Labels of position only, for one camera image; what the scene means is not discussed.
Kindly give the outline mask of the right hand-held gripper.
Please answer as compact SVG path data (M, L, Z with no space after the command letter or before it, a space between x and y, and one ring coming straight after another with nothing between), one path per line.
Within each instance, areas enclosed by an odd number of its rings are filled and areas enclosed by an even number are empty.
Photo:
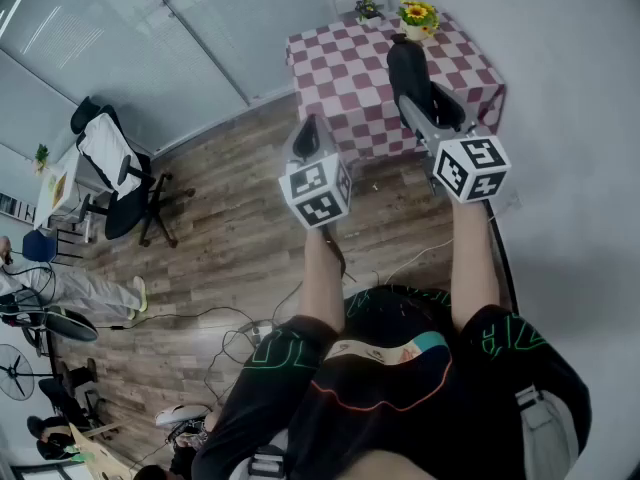
M500 139L488 134L473 109L451 90L432 83L429 96L429 107L405 90L398 98L401 117L431 155L429 177L460 203L498 194L511 169Z

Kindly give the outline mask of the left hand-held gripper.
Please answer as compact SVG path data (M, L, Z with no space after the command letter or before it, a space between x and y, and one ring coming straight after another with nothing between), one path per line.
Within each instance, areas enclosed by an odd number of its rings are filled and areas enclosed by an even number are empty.
M348 215L352 180L322 117L311 114L294 128L283 146L283 163L280 188L304 227Z

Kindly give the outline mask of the person's right forearm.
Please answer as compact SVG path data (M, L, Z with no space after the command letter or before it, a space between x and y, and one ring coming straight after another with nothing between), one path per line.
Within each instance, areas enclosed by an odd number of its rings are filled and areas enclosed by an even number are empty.
M479 310L498 305L500 292L484 205L453 199L452 215L451 314L461 331Z

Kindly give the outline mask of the person's left forearm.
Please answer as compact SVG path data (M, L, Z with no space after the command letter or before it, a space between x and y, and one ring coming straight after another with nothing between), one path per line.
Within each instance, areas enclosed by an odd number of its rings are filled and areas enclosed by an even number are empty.
M315 318L336 332L344 329L341 263L319 229L306 235L298 314Z

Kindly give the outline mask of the red white checkered tablecloth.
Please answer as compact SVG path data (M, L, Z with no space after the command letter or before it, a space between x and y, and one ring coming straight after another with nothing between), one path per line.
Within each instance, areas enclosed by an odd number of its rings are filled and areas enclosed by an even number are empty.
M497 132L506 85L470 36L446 12L435 36L422 41L432 81L454 91L480 119L479 133ZM300 118L324 118L345 162L421 152L401 123L388 76L391 37L399 18L376 29L347 19L291 36L287 63Z

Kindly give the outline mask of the white power strip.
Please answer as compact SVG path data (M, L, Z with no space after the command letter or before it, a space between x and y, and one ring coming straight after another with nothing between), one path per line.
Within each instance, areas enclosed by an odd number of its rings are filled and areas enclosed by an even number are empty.
M271 320L258 320L244 324L238 329L239 333L247 336L254 347L258 347L262 340L272 332Z

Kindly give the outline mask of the black office chair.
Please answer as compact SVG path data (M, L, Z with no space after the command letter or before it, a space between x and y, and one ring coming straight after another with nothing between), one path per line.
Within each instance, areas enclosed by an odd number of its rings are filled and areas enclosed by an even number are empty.
M119 122L117 113L113 106L104 105L100 106L94 103L90 97L85 97L79 106L76 108L70 120L71 131L76 135L76 149L80 155L86 159L93 169L98 174L101 181L111 191L111 196L108 205L101 207L91 201L91 198L87 196L81 206L79 219L84 220L87 214L102 215L105 217L105 229L104 235L108 240L114 240L121 238L134 230L136 226L141 227L141 233L139 237L139 245L147 247L150 245L150 240L147 238L149 227L152 223L156 223L162 232L166 242L171 248L175 248L178 245L178 241L173 238L167 227L165 226L162 217L161 210L170 205L174 201L172 197L165 197L165 184L173 179L173 175L169 172L162 172L159 175L154 175L151 168L151 159L149 156L135 151L141 169L138 170L130 166L130 156L126 156L123 160L119 182L125 181L128 174L138 177L141 180L140 186L129 193L122 199L117 199L117 193L112 190L111 185L107 182L104 174L96 168L91 160L85 157L78 149L80 141L84 138L84 130L87 124L101 113L107 113L116 126L123 134L125 140L131 147L129 141L124 135L121 124Z

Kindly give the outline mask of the white cloth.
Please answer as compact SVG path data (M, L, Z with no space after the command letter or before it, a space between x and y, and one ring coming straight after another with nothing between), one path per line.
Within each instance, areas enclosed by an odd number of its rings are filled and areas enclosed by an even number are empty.
M140 170L141 164L107 113L99 114L87 124L84 138L80 141L78 149L104 174L112 190L117 193L118 200L140 186L141 180L131 174L126 176L124 182L119 182L122 163L126 156L131 157L131 167Z

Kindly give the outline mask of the person's black printed shirt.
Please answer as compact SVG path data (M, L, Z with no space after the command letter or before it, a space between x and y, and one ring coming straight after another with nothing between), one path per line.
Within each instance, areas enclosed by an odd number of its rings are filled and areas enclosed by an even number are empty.
M591 427L589 391L525 319L488 305L457 331L442 290L385 285L336 332L296 316L245 363L193 480L231 480L278 434L286 480L336 480L373 451L436 480L564 480Z

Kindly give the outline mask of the white desk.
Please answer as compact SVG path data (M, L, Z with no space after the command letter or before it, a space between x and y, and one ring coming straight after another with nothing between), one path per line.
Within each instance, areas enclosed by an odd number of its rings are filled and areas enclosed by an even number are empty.
M50 229L58 222L76 220L87 196L95 192L80 182L80 154L71 146L54 164L43 169L33 229Z

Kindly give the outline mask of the white helmet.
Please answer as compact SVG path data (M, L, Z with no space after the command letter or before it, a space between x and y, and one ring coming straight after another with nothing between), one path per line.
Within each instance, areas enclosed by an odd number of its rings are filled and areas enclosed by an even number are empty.
M202 404L175 405L165 408L155 416L157 427L175 426L186 423L188 425L203 421L211 409Z

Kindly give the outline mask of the black round stool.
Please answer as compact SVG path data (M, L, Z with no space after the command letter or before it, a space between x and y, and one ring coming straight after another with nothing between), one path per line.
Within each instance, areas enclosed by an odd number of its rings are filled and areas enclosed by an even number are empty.
M54 306L46 311L44 325L48 331L68 340L92 343L99 333L83 315Z

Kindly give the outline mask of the blue chair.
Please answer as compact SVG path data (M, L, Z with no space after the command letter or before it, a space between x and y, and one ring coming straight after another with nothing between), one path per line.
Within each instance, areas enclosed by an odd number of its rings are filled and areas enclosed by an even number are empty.
M45 235L40 230L28 232L22 239L22 255L29 261L52 262L58 254L56 235Z

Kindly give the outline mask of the brown cardboard sheet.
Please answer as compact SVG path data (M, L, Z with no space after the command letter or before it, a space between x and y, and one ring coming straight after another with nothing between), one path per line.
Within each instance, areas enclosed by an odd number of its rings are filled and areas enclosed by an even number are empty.
M75 425L69 424L76 448L84 456L84 464L94 480L133 480L131 467L122 463L104 445L94 440L99 434L118 430L124 423L124 420L120 420L86 432L81 432Z

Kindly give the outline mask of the black floor fan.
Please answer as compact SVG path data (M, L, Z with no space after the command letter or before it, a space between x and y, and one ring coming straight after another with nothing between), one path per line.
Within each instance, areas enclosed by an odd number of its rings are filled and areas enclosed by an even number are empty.
M28 400L34 391L31 365L14 346L0 344L0 392L15 401Z

